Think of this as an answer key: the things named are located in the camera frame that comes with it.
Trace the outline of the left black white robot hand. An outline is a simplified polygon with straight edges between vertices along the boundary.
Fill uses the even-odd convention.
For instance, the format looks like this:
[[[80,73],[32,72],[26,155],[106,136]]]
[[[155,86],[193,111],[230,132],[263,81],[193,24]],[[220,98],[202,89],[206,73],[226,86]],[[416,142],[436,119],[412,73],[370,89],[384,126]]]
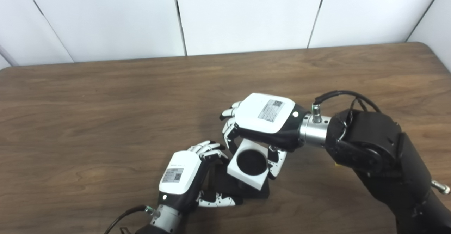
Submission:
[[[243,204],[237,196],[202,190],[213,163],[230,162],[225,147],[215,141],[203,141],[175,152],[159,182],[158,204],[180,213],[191,213],[197,207],[233,207]]]

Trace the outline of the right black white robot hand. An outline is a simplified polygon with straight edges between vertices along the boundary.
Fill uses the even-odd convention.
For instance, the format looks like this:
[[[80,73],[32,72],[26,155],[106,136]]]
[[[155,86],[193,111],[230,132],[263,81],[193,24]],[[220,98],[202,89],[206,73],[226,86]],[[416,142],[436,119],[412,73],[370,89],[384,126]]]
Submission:
[[[220,120],[226,121],[222,129],[225,145],[235,154],[238,137],[267,144],[272,151],[269,165],[275,168],[269,178],[274,180],[281,169],[278,155],[305,145],[301,127],[309,114],[309,110],[289,98],[252,93],[221,113]]]

